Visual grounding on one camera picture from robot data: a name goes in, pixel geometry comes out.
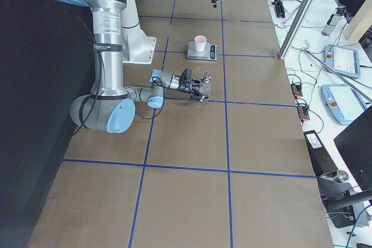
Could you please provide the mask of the black monitor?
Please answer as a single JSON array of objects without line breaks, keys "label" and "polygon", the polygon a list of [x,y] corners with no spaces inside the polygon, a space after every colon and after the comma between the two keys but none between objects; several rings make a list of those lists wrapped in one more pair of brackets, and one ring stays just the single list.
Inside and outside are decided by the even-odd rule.
[{"label": "black monitor", "polygon": [[349,124],[335,139],[343,161],[363,189],[371,187],[371,108]]}]

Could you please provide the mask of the grey handheld device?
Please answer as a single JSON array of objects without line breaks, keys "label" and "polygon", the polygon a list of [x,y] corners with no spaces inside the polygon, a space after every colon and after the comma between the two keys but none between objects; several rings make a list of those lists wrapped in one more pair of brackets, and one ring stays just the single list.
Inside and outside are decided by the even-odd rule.
[{"label": "grey handheld device", "polygon": [[325,26],[323,27],[321,34],[324,36],[330,36],[331,33],[334,31],[334,28],[338,24],[338,22],[344,18],[346,15],[346,6],[339,5],[335,8],[331,16],[328,18]]}]

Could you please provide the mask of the black folded tripod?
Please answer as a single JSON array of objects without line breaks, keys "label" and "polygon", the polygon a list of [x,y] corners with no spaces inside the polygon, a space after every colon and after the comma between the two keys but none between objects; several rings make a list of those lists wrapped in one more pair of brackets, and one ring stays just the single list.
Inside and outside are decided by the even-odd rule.
[{"label": "black folded tripod", "polygon": [[285,18],[285,9],[282,4],[282,0],[273,0],[272,4],[274,5],[274,10],[276,13],[276,16],[279,18]]}]

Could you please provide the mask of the black box with white label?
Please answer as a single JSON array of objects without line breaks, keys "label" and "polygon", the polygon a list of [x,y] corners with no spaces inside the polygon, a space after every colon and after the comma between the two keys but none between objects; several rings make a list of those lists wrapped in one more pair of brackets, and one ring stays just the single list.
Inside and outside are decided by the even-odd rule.
[{"label": "black box with white label", "polygon": [[315,175],[319,177],[338,170],[315,130],[305,131],[303,134]]}]

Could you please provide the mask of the orange black connector block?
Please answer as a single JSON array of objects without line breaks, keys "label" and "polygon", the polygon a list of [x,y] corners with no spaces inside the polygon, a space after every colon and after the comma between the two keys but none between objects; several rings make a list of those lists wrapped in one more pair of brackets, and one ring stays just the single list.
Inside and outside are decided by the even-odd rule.
[{"label": "orange black connector block", "polygon": [[292,94],[294,96],[294,99],[298,99],[298,98],[302,98],[303,97],[303,94],[302,94],[302,84],[292,83],[291,84],[291,91],[292,91]]},{"label": "orange black connector block", "polygon": [[304,123],[305,121],[310,120],[309,106],[308,105],[306,105],[304,103],[298,103],[296,108],[297,108],[299,119],[302,123]]}]

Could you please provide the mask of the pink paper cup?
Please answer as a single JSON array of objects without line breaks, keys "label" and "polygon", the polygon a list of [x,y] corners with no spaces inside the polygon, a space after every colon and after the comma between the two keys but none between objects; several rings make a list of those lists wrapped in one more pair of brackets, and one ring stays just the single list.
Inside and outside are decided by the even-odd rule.
[{"label": "pink paper cup", "polygon": [[195,50],[197,52],[203,52],[206,47],[207,38],[204,35],[197,35],[194,38]]}]

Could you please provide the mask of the digital kitchen scale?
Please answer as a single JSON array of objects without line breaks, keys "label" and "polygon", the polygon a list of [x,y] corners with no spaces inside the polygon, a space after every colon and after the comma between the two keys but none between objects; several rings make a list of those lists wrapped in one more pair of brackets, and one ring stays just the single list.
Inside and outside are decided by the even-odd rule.
[{"label": "digital kitchen scale", "polygon": [[218,45],[207,42],[204,50],[202,52],[197,52],[195,49],[195,42],[190,41],[187,48],[187,58],[194,60],[215,61],[219,58]]}]

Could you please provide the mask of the blue teach pendant far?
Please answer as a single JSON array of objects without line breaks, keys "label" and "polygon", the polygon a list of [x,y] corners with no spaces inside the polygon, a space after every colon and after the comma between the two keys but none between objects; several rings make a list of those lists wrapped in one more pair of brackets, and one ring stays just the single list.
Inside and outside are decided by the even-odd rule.
[{"label": "blue teach pendant far", "polygon": [[355,49],[329,44],[325,47],[325,63],[338,74],[360,78],[359,53]]}]

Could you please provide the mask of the blue teach pendant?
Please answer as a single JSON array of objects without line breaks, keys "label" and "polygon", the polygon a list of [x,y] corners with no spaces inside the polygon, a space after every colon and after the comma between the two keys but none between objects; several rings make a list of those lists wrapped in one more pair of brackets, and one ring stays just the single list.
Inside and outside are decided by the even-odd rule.
[{"label": "blue teach pendant", "polygon": [[348,125],[367,110],[363,98],[346,84],[324,84],[321,95],[329,112],[340,125]]},{"label": "blue teach pendant", "polygon": [[329,44],[325,47],[325,63],[338,74],[360,78],[359,53],[355,49]]}]

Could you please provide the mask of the blue teach pendant near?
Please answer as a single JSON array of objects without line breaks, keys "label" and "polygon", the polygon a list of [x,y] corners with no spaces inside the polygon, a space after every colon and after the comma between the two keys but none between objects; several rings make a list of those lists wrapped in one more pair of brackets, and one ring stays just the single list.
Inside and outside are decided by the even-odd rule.
[{"label": "blue teach pendant near", "polygon": [[363,98],[346,84],[324,84],[321,95],[329,112],[340,125],[348,125],[367,110]]}]

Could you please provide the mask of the glass sauce bottle metal spout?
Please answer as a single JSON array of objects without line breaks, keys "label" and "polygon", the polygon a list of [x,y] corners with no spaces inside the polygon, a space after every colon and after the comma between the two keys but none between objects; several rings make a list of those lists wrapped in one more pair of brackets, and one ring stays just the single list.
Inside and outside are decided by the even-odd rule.
[{"label": "glass sauce bottle metal spout", "polygon": [[199,91],[202,95],[200,101],[207,102],[210,98],[212,88],[212,77],[209,74],[209,70],[201,77]]}]

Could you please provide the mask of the orange black connector block near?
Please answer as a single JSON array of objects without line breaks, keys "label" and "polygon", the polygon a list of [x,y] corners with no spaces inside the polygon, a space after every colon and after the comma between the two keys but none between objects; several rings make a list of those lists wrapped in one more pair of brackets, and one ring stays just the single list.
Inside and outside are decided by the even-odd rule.
[{"label": "orange black connector block near", "polygon": [[297,108],[299,119],[302,123],[304,123],[305,121],[310,120],[309,106],[308,105],[306,105],[304,103],[298,103],[296,108]]}]

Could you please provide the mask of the aluminium frame post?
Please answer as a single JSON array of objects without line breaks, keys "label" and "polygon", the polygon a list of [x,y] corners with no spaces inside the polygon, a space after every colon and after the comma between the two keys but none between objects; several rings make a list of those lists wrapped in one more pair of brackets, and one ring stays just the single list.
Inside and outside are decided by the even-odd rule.
[{"label": "aluminium frame post", "polygon": [[314,0],[303,0],[299,10],[292,22],[292,25],[285,37],[285,40],[280,48],[280,51],[278,53],[278,58],[283,60],[285,56],[287,55],[290,46],[292,45],[293,41],[295,40],[297,33],[301,29],[302,23],[311,8],[311,5]]}]

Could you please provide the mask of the orange black connector block far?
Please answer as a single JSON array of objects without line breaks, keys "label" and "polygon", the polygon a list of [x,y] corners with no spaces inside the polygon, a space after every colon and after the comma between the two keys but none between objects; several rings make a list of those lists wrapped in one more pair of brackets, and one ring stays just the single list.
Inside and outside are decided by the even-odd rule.
[{"label": "orange black connector block far", "polygon": [[303,94],[302,94],[302,84],[292,83],[291,84],[291,91],[292,91],[292,94],[294,96],[294,99],[298,99],[298,98],[302,98],[303,97]]}]

